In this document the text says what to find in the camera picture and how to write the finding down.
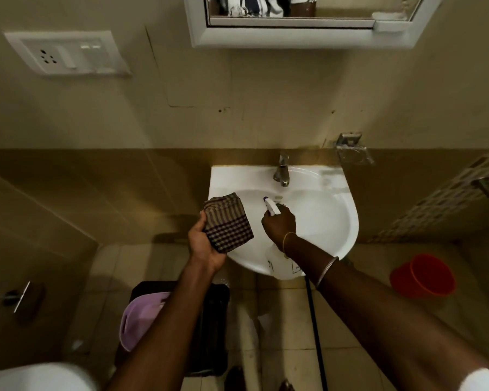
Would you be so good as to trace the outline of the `person's right hand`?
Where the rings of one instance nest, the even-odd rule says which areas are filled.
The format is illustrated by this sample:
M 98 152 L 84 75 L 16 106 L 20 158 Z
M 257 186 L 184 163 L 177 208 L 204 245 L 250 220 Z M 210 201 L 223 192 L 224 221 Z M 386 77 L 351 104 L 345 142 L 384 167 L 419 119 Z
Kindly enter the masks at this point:
M 289 232 L 296 232 L 296 217 L 290 209 L 283 204 L 275 204 L 280 211 L 279 214 L 274 214 L 274 237 L 269 237 L 275 246 L 281 251 L 281 242 L 283 236 Z

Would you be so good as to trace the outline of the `person's left hand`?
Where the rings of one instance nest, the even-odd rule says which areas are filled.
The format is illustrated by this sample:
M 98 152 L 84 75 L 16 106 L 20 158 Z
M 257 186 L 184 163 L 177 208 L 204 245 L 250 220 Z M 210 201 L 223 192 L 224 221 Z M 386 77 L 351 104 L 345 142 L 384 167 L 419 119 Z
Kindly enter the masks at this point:
M 190 259 L 214 277 L 226 262 L 227 255 L 213 248 L 205 232 L 198 232 L 198 220 L 188 232 Z

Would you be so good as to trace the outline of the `brown checkered cloth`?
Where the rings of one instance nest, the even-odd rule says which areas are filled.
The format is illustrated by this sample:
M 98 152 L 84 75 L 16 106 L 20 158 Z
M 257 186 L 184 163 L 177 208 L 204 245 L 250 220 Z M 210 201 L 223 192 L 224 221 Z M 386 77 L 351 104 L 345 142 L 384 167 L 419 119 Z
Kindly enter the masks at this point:
M 203 231 L 218 253 L 228 254 L 254 238 L 245 209 L 236 192 L 205 201 L 203 210 L 206 215 Z

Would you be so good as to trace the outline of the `white spray bottle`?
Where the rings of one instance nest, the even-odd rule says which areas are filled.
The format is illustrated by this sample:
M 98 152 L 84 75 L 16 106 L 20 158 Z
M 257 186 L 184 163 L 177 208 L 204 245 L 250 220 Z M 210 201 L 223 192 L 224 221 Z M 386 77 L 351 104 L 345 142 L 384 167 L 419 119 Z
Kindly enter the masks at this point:
M 269 216 L 280 215 L 281 211 L 277 203 L 271 198 L 264 197 L 263 201 L 269 213 Z M 266 250 L 265 256 L 269 265 L 271 275 L 279 280 L 291 280 L 297 277 L 305 276 L 300 267 L 288 256 L 286 256 L 276 244 Z

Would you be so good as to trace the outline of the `person's right forearm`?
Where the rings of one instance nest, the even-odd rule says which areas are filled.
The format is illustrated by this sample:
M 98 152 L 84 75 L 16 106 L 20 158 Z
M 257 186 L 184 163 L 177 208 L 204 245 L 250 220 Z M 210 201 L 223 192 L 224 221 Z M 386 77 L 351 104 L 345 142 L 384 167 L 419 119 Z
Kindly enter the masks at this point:
M 332 258 L 293 236 L 286 254 L 317 282 Z M 420 305 L 336 261 L 318 291 L 393 386 L 400 391 L 457 391 L 489 360 Z

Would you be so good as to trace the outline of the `person's left forearm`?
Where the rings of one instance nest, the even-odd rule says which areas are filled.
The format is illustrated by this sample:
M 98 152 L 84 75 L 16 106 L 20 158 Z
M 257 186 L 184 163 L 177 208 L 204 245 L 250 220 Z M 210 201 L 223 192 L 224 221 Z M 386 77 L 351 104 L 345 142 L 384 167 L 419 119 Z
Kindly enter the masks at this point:
M 206 293 L 226 255 L 193 254 L 163 309 L 106 391 L 180 391 Z

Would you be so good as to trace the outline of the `metal faucet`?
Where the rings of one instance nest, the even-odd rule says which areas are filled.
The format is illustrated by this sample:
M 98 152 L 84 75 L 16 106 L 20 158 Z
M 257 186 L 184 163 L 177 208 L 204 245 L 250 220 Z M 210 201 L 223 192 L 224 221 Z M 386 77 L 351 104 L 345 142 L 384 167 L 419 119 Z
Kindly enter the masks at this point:
M 289 155 L 281 152 L 278 166 L 274 172 L 273 179 L 280 183 L 283 188 L 287 188 L 290 184 L 289 168 L 288 168 Z

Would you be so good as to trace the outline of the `white wash basin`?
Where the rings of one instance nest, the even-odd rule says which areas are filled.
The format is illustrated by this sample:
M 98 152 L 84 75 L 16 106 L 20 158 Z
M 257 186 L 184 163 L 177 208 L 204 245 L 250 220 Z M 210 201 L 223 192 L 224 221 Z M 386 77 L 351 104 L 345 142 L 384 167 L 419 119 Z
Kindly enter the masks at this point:
M 343 259 L 359 232 L 359 220 L 345 174 L 339 166 L 289 166 L 290 184 L 274 181 L 276 166 L 213 166 L 208 198 L 236 192 L 254 238 L 228 253 L 234 262 L 255 273 L 272 276 L 265 256 L 272 241 L 261 219 L 267 208 L 264 197 L 286 205 L 296 217 L 297 235 L 330 255 Z

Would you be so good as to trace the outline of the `silver bangle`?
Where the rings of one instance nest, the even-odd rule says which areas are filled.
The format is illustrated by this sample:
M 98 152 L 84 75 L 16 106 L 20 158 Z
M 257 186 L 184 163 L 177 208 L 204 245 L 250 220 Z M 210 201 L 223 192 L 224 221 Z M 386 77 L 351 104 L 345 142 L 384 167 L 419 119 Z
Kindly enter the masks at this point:
M 327 272 L 330 270 L 330 268 L 332 267 L 332 265 L 336 262 L 336 261 L 340 261 L 340 258 L 337 257 L 337 256 L 333 256 L 329 262 L 326 264 L 326 266 L 324 267 L 324 269 L 321 271 L 320 275 L 319 275 L 319 278 L 317 280 L 317 282 L 315 283 L 315 289 L 318 290 L 321 283 L 323 282 Z

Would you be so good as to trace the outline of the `black plastic stool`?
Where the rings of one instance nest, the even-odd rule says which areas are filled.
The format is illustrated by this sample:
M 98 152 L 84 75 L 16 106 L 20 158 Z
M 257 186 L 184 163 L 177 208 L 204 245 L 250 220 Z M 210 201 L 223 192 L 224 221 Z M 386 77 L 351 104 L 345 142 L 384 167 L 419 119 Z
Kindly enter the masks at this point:
M 176 281 L 143 281 L 132 289 L 130 302 L 145 294 L 170 291 Z M 186 377 L 223 375 L 228 367 L 226 349 L 227 309 L 230 298 L 225 284 L 211 284 L 203 301 L 190 343 Z M 115 355 L 115 367 L 119 368 L 131 352 L 122 348 L 120 342 Z

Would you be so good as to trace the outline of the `lilac plastic mug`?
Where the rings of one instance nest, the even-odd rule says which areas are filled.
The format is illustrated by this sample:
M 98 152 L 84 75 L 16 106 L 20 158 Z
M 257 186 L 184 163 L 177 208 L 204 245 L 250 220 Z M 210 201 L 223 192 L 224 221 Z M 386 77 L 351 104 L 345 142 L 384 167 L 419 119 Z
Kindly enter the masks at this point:
M 131 352 L 136 347 L 170 294 L 170 291 L 164 291 L 141 295 L 133 299 L 124 309 L 119 327 L 119 342 L 125 351 Z

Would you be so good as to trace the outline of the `metal soap dish holder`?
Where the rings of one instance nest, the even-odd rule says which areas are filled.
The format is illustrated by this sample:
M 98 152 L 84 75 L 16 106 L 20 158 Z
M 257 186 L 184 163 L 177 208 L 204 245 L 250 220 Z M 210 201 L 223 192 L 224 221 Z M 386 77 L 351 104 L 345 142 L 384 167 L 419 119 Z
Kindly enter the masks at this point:
M 341 166 L 375 164 L 368 148 L 360 144 L 361 137 L 361 132 L 345 132 L 339 135 L 335 150 Z

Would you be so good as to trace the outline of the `black drain pipe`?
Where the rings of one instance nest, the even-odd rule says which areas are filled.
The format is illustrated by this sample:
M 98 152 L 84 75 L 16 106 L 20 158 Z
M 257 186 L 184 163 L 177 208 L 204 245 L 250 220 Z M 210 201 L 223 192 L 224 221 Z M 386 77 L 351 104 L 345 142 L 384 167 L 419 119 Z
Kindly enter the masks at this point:
M 317 360 L 318 360 L 318 365 L 319 365 L 319 375 L 320 375 L 320 379 L 321 379 L 322 391 L 328 391 L 325 366 L 324 366 L 324 362 L 323 362 L 323 355 L 322 355 L 320 339 L 319 339 L 318 323 L 317 323 L 317 319 L 316 319 L 316 315 L 315 315 L 315 307 L 314 307 L 314 301 L 313 301 L 311 282 L 307 276 L 304 276 L 304 280 L 305 280 L 305 285 L 306 285 L 306 294 L 307 294 L 307 298 L 308 298 L 309 311 L 310 311 L 312 328 L 313 328 L 313 336 L 314 336 L 315 350 L 316 350 L 316 355 L 317 355 Z

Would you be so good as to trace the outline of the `red bucket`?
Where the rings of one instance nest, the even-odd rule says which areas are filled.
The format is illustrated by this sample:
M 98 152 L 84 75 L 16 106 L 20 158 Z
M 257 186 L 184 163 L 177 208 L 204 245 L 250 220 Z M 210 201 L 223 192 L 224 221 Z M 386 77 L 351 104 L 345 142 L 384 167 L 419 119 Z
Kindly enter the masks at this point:
M 452 270 L 441 259 L 418 254 L 390 273 L 392 289 L 411 299 L 444 298 L 455 292 Z

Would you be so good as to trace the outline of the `white framed mirror cabinet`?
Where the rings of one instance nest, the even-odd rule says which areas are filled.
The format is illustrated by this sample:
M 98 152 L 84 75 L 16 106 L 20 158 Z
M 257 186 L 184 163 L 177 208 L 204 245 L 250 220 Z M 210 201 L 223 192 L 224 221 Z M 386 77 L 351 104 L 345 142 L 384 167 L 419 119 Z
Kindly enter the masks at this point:
M 208 0 L 183 0 L 193 47 L 243 49 L 411 49 L 441 1 L 419 0 L 409 18 L 319 19 L 211 17 Z

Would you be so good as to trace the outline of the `white sleeve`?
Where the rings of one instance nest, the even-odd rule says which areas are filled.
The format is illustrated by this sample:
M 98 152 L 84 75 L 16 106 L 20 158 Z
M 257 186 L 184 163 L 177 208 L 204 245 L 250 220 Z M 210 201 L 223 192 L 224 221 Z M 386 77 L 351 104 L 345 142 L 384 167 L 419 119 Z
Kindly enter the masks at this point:
M 480 368 L 467 375 L 457 391 L 489 391 L 489 368 Z

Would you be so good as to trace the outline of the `white switch socket board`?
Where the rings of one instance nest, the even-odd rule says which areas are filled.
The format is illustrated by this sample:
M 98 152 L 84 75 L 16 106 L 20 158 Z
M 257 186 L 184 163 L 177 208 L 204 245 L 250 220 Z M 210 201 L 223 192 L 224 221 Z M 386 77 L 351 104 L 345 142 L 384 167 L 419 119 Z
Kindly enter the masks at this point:
M 129 77 L 111 31 L 4 32 L 20 58 L 46 76 Z

